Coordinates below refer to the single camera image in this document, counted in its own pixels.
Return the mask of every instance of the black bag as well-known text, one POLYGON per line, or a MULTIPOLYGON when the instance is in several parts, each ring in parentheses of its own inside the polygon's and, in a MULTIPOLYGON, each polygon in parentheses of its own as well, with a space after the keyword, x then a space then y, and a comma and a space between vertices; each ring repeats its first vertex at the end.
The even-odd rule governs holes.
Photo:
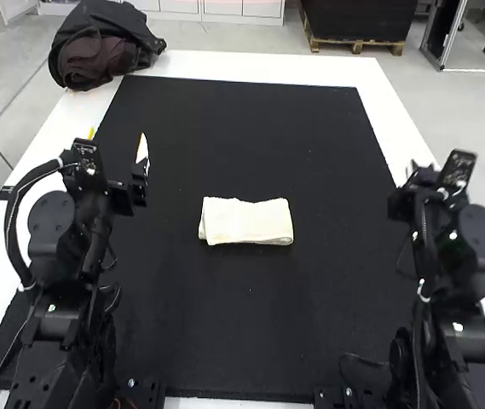
POLYGON ((61 87, 89 90, 110 82, 114 74, 150 67, 153 55, 160 55, 166 42, 149 31, 146 21, 146 15, 127 2, 82 0, 53 40, 49 52, 53 79, 61 87), (119 39, 115 61, 108 60, 108 48, 101 44, 107 37, 119 39))

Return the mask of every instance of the white cabinet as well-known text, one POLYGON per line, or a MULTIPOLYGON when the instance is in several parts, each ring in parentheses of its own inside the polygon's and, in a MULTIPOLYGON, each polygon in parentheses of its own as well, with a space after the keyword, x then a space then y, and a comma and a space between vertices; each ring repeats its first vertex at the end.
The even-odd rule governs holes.
MULTIPOLYGON (((150 20, 189 20, 216 23, 281 26, 285 0, 128 0, 150 20)), ((39 0, 0 0, 9 15, 38 5, 39 14, 68 15, 76 3, 42 3, 39 0)))
POLYGON ((282 0, 243 0, 242 15, 280 18, 282 0))
POLYGON ((204 0, 205 14, 242 15, 242 0, 204 0))
POLYGON ((141 11, 159 11, 159 0, 130 0, 141 11))
POLYGON ((3 22, 8 24, 21 14, 35 9, 38 6, 38 0, 0 0, 0 12, 2 13, 3 22))
POLYGON ((160 11, 170 13, 199 13, 199 0, 159 0, 160 11))

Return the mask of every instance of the black rubber mat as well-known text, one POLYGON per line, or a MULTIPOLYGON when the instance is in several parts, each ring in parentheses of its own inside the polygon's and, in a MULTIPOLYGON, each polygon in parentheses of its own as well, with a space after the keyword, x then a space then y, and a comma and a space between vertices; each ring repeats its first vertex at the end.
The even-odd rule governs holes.
POLYGON ((406 230, 387 220, 394 183, 356 89, 127 77, 96 136, 110 178, 126 177, 142 131, 148 207, 115 220, 104 275, 124 288, 122 382, 311 401, 339 382, 341 353, 387 359, 415 285, 395 273, 406 230), (203 196, 287 198, 294 244, 208 247, 203 196))

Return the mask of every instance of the metal bracket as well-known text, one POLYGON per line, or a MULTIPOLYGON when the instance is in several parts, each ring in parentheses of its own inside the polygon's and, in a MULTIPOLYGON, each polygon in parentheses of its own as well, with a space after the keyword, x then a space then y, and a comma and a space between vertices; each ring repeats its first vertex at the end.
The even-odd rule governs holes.
POLYGON ((365 409, 352 388, 324 386, 314 389, 315 409, 365 409))
POLYGON ((134 377, 121 383, 123 395, 138 409, 164 409, 166 387, 156 377, 134 377))

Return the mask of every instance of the metal frame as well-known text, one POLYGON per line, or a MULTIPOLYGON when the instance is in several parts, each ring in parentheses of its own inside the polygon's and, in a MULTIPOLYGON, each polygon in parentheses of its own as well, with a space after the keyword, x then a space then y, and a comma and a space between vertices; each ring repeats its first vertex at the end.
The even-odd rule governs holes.
POLYGON ((480 72, 485 73, 485 69, 482 68, 447 68, 447 60, 453 50, 454 40, 456 39, 456 34, 458 34, 458 27, 460 26, 462 19, 464 18, 465 8, 467 7, 468 0, 461 0, 458 9, 456 10, 456 15, 454 16, 453 25, 450 27, 450 32, 445 38, 444 50, 441 58, 436 58, 427 48, 428 39, 430 37, 431 27, 436 18, 437 7, 440 0, 431 6, 430 19, 426 25, 424 32, 424 37, 422 38, 422 43, 420 44, 420 52, 424 54, 424 57, 431 63, 432 66, 439 72, 480 72))

